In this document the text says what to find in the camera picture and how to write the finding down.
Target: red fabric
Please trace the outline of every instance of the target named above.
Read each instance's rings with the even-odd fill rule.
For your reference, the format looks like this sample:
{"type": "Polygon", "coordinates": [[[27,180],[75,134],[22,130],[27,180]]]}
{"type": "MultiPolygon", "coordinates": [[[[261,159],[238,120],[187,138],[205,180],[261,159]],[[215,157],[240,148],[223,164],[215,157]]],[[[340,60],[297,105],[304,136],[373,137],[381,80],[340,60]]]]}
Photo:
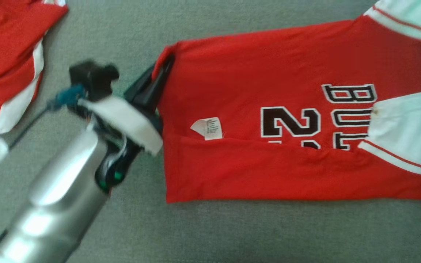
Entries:
{"type": "Polygon", "coordinates": [[[182,41],[167,47],[157,67],[176,60],[159,105],[164,120],[167,201],[196,199],[421,199],[421,175],[397,168],[347,142],[333,149],[336,109],[373,103],[330,103],[321,88],[373,84],[377,101],[421,92],[421,40],[393,32],[367,16],[356,20],[182,41]],[[284,106],[302,124],[315,108],[321,131],[261,137],[261,108],[284,106]],[[190,126],[218,117],[224,138],[205,141],[190,126]],[[281,140],[281,144],[268,143],[281,140]],[[316,140],[321,149],[301,147],[316,140]]]}
{"type": "Polygon", "coordinates": [[[0,0],[0,107],[34,79],[32,52],[67,7],[0,0]]]}

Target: basketball jersey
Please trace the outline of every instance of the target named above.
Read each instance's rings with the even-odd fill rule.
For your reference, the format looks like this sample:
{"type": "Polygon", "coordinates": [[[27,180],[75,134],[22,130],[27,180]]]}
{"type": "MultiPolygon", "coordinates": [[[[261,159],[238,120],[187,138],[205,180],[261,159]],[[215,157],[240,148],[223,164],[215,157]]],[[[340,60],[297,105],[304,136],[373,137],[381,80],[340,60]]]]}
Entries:
{"type": "Polygon", "coordinates": [[[171,53],[168,202],[421,199],[421,0],[171,53]]]}
{"type": "Polygon", "coordinates": [[[42,38],[66,12],[64,0],[0,1],[0,134],[17,124],[37,95],[42,38]]]}

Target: metallic cylinder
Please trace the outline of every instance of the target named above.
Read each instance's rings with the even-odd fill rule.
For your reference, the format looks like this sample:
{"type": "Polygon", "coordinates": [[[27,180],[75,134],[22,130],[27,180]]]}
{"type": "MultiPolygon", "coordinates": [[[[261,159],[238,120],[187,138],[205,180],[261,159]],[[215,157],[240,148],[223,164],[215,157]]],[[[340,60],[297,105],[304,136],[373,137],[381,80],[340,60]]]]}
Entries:
{"type": "Polygon", "coordinates": [[[106,143],[85,131],[45,166],[0,237],[0,263],[67,261],[108,199],[95,181],[106,153],[106,143]]]}

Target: gray fabric surface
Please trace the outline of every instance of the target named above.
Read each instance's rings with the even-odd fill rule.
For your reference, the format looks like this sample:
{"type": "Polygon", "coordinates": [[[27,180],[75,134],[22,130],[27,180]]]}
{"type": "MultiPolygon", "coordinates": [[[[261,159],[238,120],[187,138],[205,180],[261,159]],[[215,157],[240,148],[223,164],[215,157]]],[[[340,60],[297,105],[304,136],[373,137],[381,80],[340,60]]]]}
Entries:
{"type": "MultiPolygon", "coordinates": [[[[180,39],[303,26],[361,15],[374,0],[71,0],[45,39],[37,101],[69,85],[68,67],[115,63],[121,94],[180,39]]],[[[0,232],[42,166],[85,126],[47,115],[0,165],[0,232]]],[[[11,141],[20,129],[5,136],[11,141]]],[[[166,205],[163,157],[140,155],[70,263],[421,262],[421,202],[213,201],[166,205]]]]}

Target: black cable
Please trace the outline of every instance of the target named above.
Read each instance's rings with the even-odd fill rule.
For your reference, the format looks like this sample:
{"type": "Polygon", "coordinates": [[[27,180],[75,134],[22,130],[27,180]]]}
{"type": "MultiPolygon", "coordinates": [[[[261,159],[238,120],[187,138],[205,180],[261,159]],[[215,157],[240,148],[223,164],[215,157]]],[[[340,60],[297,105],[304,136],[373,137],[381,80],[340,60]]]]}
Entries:
{"type": "Polygon", "coordinates": [[[30,122],[29,124],[20,132],[20,134],[15,138],[15,140],[9,145],[9,151],[11,151],[19,142],[24,138],[24,136],[27,134],[27,132],[32,128],[32,126],[40,120],[40,118],[45,115],[45,113],[49,110],[48,107],[44,108],[42,111],[40,111],[30,122]]]}

